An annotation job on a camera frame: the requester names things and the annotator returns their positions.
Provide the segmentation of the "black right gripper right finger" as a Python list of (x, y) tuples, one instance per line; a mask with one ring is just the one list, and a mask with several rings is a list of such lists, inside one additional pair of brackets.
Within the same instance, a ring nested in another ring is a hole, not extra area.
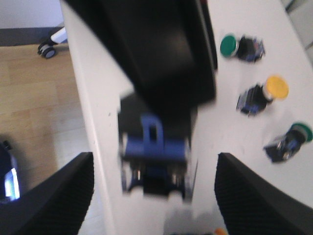
[(218, 155), (214, 192), (230, 235), (311, 235), (313, 210), (230, 153)]

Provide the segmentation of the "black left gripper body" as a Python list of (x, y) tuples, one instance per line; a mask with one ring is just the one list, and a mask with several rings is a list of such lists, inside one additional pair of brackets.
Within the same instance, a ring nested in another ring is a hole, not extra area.
[(217, 53), (205, 0), (70, 0), (153, 108), (216, 97)]

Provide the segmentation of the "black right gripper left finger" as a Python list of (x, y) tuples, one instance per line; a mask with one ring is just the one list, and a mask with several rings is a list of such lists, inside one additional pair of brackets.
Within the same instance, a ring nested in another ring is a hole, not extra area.
[(76, 235), (94, 193), (94, 161), (82, 152), (48, 179), (0, 206), (2, 235)]

